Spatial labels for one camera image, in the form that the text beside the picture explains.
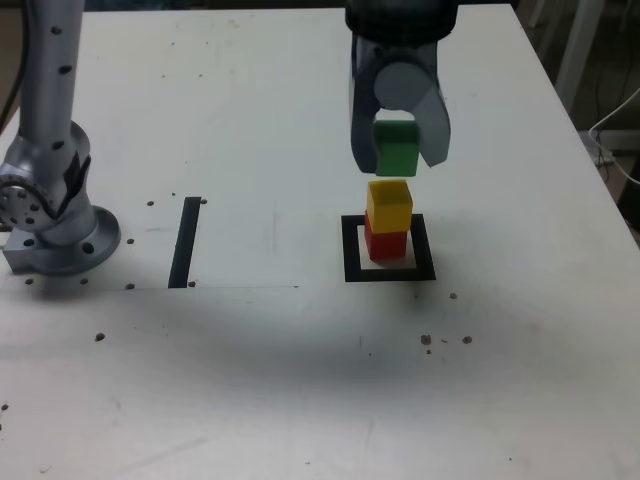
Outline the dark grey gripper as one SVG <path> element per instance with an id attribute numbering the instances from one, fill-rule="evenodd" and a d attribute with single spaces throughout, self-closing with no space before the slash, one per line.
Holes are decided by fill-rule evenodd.
<path id="1" fill-rule="evenodd" d="M 378 152 L 385 161 L 379 165 L 383 170 L 404 167 L 418 156 L 430 167 L 446 161 L 451 123 L 437 57 L 436 43 L 390 46 L 352 35 L 350 140 L 362 173 L 376 173 Z M 405 112 L 413 119 L 375 122 L 380 108 Z"/>

